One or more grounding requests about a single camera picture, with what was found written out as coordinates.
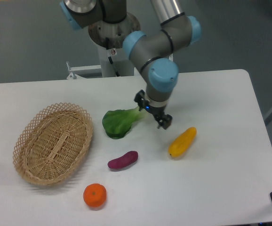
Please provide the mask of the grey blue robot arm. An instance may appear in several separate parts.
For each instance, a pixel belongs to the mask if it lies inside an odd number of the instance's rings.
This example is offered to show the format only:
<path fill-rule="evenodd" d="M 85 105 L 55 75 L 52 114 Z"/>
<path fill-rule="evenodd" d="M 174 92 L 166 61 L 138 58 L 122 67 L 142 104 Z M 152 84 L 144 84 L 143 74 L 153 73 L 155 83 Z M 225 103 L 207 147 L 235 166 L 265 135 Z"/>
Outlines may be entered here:
<path fill-rule="evenodd" d="M 60 7 L 73 29 L 87 28 L 97 46 L 103 77 L 129 76 L 137 71 L 147 86 L 135 96 L 140 109 L 152 114 L 164 129 L 172 122 L 165 114 L 177 84 L 178 67 L 170 55 L 197 42 L 200 23 L 186 16 L 177 0 L 151 2 L 161 30 L 147 36 L 127 11 L 124 0 L 63 0 Z"/>

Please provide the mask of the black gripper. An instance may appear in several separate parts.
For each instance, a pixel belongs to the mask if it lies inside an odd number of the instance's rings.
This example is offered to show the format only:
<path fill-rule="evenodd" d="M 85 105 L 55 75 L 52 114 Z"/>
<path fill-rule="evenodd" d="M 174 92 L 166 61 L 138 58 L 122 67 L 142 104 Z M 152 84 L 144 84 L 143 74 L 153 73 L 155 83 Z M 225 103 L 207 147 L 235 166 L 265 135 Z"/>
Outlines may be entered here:
<path fill-rule="evenodd" d="M 172 116 L 169 114 L 165 114 L 165 108 L 168 104 L 167 101 L 157 102 L 152 99 L 145 98 L 145 92 L 140 90 L 134 101 L 137 103 L 139 107 L 139 111 L 142 109 L 146 110 L 148 113 L 152 114 L 154 117 L 156 116 L 156 122 L 158 123 L 157 128 L 167 129 L 172 123 Z"/>

